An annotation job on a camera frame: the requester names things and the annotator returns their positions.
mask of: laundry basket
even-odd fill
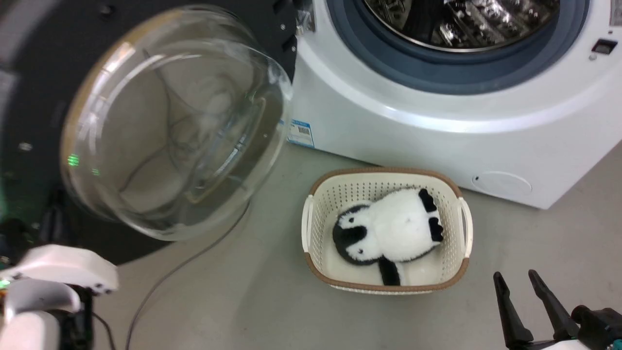
[[[439,209],[444,240],[425,257],[404,263],[407,285],[384,286],[376,264],[345,262],[334,247],[333,226],[342,212],[377,201],[404,188],[425,188]],[[366,168],[334,171],[311,189],[302,213],[302,248],[321,281],[341,290],[379,295],[430,293],[454,285],[467,270],[473,246],[473,221],[456,184],[432,171]]]

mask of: label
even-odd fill
[[[303,121],[292,120],[287,140],[301,146],[315,148],[311,125]]]
[[[622,26],[622,0],[611,0],[610,26]]]

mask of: front-loading washing machine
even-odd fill
[[[317,0],[289,139],[549,208],[622,139],[621,6]]]
[[[127,262],[239,212],[286,138],[549,207],[621,138],[616,6],[3,1],[2,218],[66,207]]]

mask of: plush toy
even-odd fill
[[[410,262],[443,242],[434,199],[425,189],[403,189],[339,215],[337,252],[355,265],[378,263],[385,285],[401,285],[396,263]]]

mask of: gray floor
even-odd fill
[[[322,174],[361,163],[287,145],[238,228],[165,282],[147,304],[131,349],[502,349],[492,275],[501,271],[536,339],[552,328],[527,277],[536,269],[572,310],[622,311],[622,146],[547,211],[465,193],[475,246],[464,278],[419,296],[334,290],[308,270],[300,247],[306,193]],[[179,242],[122,266],[121,290],[96,311],[124,348],[151,285],[214,236]],[[108,349],[96,327],[96,348]]]

